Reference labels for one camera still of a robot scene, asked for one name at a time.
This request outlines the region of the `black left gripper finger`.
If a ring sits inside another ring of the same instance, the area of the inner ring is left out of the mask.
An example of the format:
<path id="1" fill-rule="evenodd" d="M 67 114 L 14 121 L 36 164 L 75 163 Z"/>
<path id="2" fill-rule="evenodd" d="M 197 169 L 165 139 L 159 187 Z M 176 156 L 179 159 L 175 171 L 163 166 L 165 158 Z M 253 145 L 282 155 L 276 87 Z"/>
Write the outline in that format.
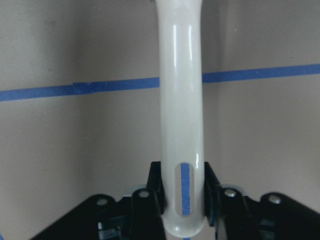
<path id="1" fill-rule="evenodd" d="M 162 220 L 165 194 L 161 177 L 161 163 L 150 165 L 145 188 L 136 190 L 131 197 L 132 240 L 165 240 L 166 233 Z"/>

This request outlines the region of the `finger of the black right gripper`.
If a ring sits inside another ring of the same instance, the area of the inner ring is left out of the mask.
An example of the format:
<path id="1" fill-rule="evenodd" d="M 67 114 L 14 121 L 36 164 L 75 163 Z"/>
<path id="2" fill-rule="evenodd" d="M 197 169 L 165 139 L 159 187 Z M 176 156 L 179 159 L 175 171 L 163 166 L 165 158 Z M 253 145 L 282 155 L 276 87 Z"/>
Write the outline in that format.
<path id="1" fill-rule="evenodd" d="M 258 225 L 242 193 L 223 187 L 208 162 L 204 163 L 204 203 L 216 240 L 258 240 Z"/>

